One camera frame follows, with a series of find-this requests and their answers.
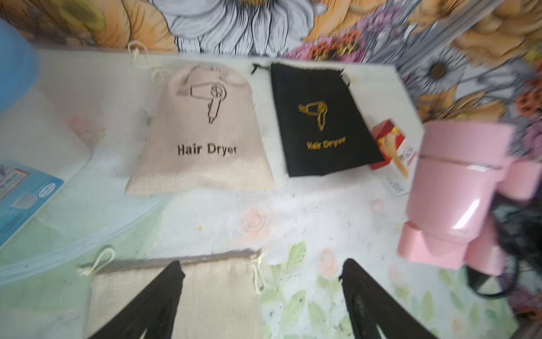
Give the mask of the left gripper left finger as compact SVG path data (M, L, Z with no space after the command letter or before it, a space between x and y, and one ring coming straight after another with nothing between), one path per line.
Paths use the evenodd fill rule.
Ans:
M185 274L172 261L92 338L171 338Z

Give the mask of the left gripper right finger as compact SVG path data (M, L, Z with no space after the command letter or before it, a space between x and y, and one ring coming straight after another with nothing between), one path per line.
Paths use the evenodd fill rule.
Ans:
M354 259L340 280L355 338L435 338Z

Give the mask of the beige cloth bag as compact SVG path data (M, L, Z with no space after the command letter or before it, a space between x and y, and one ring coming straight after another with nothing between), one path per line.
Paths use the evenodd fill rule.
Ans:
M262 338L261 253L113 261L91 282L85 337L112 320L172 261L185 274L171 338Z
M208 63L175 69L126 194L273 186L249 82L233 69Z

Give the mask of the black hair dryer pouch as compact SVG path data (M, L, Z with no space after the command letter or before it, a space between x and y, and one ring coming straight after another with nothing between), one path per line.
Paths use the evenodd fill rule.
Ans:
M290 177L323 176L384 160L337 69L267 66Z

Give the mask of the pink hair dryer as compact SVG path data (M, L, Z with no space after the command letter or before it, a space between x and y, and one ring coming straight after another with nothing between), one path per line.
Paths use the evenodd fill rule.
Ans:
M479 121L426 124L398 253L457 270L479 293L527 263L541 271L541 164L511 156L515 127Z

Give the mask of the red white bandage box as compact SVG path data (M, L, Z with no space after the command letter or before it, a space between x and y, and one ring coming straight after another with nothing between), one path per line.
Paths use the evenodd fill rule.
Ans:
M410 192L419 159L419 149L391 119L376 125L372 132L384 161L371 164L372 172L395 196Z

